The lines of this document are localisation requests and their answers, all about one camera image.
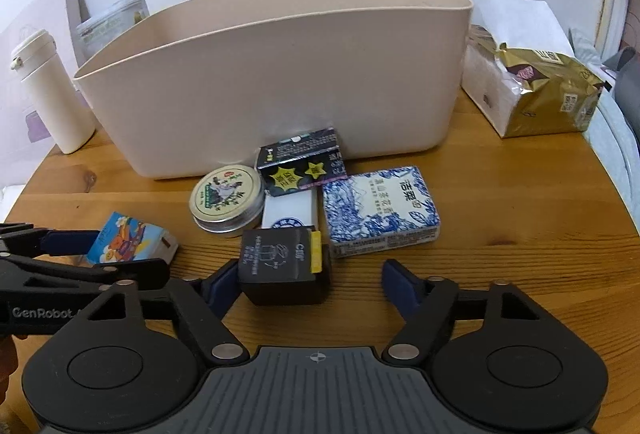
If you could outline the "banana chips snack pouch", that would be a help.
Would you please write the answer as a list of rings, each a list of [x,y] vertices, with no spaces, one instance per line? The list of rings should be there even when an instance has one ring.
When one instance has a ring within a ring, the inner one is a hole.
[[[76,36],[85,61],[129,28],[149,16],[145,0],[119,0],[106,10],[76,26]]]

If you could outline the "gold foil snack bag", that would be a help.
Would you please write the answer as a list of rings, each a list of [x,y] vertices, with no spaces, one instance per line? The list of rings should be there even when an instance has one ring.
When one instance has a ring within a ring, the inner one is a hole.
[[[584,132],[605,82],[576,58],[500,46],[497,58],[515,82],[505,137]]]

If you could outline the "white paper bag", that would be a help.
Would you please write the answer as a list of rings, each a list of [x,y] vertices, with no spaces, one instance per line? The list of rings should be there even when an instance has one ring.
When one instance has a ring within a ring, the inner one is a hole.
[[[575,58],[559,21],[547,2],[472,0],[480,21],[470,27],[462,88],[503,139],[509,110],[515,104],[515,82],[501,66],[497,51],[544,50]]]

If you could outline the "round decorated tin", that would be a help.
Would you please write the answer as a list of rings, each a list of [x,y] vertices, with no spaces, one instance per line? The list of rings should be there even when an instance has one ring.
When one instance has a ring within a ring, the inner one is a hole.
[[[239,236],[257,225],[265,206],[264,181],[248,165],[224,165],[194,186],[189,209],[205,232]]]

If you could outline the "cream insulated bottle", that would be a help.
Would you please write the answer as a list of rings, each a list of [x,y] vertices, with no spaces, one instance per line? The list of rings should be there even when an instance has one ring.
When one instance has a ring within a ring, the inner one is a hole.
[[[15,46],[10,68],[62,153],[73,154],[92,138],[96,131],[92,113],[81,101],[47,30],[38,30]]]

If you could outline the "colourful cartoon small box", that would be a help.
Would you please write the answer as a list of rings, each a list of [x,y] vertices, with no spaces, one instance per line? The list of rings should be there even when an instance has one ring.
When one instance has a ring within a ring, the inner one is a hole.
[[[170,264],[178,241],[165,228],[114,212],[85,255],[91,264],[161,259]]]

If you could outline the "black box yellow stars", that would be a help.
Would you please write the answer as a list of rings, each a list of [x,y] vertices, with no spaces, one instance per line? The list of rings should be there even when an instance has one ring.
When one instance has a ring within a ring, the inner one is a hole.
[[[347,177],[333,128],[312,131],[263,146],[256,170],[272,197],[306,191]]]

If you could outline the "black square box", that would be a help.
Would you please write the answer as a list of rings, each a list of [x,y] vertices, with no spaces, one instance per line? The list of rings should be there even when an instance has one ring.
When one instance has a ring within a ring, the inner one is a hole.
[[[331,260],[312,226],[245,231],[239,258],[240,286],[259,306],[322,303],[331,288]]]

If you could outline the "beige plastic storage bin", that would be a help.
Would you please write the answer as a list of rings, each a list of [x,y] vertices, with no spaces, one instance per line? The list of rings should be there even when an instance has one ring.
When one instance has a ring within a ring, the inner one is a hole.
[[[104,46],[75,82],[150,179],[253,163],[264,145],[333,129],[347,158],[446,137],[471,0],[189,0]]]

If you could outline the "white box blue seal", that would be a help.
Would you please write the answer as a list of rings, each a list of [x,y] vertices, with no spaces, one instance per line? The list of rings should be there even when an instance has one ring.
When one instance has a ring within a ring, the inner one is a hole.
[[[296,193],[271,196],[266,194],[262,211],[262,228],[312,226],[318,228],[318,196],[315,188]]]

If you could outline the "blue white floral box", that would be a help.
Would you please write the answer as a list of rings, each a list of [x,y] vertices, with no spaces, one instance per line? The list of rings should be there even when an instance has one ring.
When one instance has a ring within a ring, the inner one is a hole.
[[[414,165],[354,174],[322,188],[334,258],[430,243],[440,217]]]

